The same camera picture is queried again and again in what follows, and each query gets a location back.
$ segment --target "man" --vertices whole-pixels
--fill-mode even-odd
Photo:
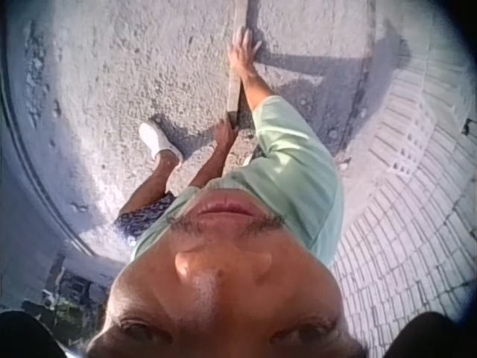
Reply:
[[[110,293],[89,357],[362,357],[326,268],[341,235],[343,193],[332,157],[253,67],[241,29],[229,47],[265,157],[221,178],[237,131],[174,200],[182,155],[152,122],[139,129],[157,169],[116,226],[141,235]]]

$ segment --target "mustache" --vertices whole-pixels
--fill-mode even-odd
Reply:
[[[193,217],[179,216],[173,217],[168,216],[166,221],[170,225],[170,230],[173,233],[187,233],[189,235],[202,235],[203,234],[203,224],[198,220],[195,220]],[[240,233],[241,236],[252,236],[260,233],[265,233],[274,230],[280,230],[283,228],[283,223],[285,219],[280,215],[269,215],[262,218],[253,218],[247,226],[243,228],[243,231]]]

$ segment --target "shoe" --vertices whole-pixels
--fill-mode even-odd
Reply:
[[[152,119],[144,121],[139,126],[139,136],[151,150],[152,159],[155,160],[161,151],[168,150],[176,155],[179,160],[179,166],[183,163],[184,156],[180,153],[180,150],[169,142],[162,129]]]

